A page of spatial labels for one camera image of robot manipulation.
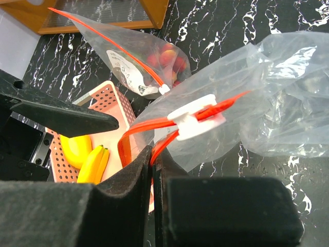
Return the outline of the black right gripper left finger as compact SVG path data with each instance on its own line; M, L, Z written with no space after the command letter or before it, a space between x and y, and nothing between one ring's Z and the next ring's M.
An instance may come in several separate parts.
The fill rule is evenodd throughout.
M151 147L98 185L1 182L1 246L143 246Z

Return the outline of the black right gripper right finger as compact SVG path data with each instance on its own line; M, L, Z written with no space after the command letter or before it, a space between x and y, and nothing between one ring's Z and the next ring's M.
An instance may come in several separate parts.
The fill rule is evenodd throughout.
M196 178L153 156L156 246L298 246L303 226L275 178Z

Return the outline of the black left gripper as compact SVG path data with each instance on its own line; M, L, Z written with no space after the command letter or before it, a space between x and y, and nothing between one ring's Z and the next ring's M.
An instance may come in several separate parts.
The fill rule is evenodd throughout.
M1 94L1 180L47 181L53 135L11 116L14 112L66 137L114 131L118 120L108 114L72 104L52 106L20 101Z

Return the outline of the yellow banana bunch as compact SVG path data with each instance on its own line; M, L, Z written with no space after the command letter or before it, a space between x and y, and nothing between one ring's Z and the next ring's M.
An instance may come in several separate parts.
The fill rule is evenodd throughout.
M93 183L95 185L101 182L103 173L107 167L109 159L109 150L103 145L97 146L88 155L82 168L80 169L77 183Z

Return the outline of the clear orange-zip bag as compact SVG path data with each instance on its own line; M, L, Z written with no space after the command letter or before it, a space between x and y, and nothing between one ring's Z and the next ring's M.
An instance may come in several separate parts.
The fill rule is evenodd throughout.
M154 35L103 24L83 16L52 11L70 19L118 81L146 99L156 99L172 88L147 65L146 56L166 42Z

